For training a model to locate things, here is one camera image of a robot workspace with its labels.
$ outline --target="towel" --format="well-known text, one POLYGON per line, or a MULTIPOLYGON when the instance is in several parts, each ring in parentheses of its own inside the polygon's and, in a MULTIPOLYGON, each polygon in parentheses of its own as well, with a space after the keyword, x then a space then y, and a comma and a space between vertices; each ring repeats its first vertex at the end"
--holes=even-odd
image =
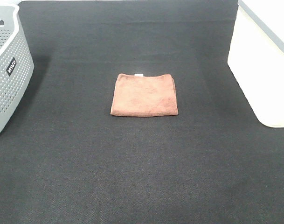
POLYGON ((157 77, 119 74, 111 115, 154 117, 177 114, 175 82, 170 74, 157 77))

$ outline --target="dark gray carpet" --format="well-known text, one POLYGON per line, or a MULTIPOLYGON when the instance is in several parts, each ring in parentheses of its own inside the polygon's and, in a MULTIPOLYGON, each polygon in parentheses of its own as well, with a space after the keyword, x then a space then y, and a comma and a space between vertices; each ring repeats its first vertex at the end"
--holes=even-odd
POLYGON ((226 64, 236 0, 23 2, 35 63, 0 135, 0 224, 284 224, 284 129, 226 64), (179 115, 109 115, 118 73, 179 115))

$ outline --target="white container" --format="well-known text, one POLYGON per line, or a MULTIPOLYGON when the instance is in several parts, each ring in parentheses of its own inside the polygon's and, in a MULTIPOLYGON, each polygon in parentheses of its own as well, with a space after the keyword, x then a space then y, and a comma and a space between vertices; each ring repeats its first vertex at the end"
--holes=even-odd
POLYGON ((284 127, 284 0, 239 0, 228 65, 258 120, 284 127))
POLYGON ((18 17, 19 7, 0 5, 0 132, 20 102, 34 64, 18 17))

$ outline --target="black label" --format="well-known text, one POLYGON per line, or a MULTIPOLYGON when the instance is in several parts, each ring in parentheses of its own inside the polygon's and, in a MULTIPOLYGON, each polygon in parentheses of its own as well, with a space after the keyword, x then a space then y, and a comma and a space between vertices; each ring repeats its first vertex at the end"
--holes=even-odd
POLYGON ((7 71, 7 74, 9 76, 11 76, 14 68, 16 67, 16 59, 13 57, 13 59, 11 60, 9 66, 7 67, 6 71, 7 71))

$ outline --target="gray plastic basket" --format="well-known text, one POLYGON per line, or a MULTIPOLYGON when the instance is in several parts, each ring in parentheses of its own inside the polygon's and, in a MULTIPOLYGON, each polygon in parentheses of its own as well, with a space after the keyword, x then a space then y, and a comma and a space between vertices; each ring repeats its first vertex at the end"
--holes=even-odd
POLYGON ((19 7, 0 5, 0 132, 19 104, 34 69, 18 17, 19 7))

